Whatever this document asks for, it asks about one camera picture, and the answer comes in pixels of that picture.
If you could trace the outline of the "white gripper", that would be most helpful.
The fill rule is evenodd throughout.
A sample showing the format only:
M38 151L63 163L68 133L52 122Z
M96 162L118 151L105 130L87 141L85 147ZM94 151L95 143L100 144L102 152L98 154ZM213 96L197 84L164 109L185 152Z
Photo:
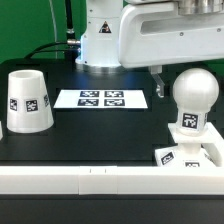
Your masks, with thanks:
M149 67L164 97L162 65L224 58L224 0L126 0L118 57L126 68Z

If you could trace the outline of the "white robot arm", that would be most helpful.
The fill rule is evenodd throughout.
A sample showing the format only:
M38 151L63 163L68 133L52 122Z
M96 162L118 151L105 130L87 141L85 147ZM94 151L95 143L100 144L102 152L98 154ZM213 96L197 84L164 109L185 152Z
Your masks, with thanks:
M224 0L86 0L87 28L81 36L80 69L114 73L224 58Z

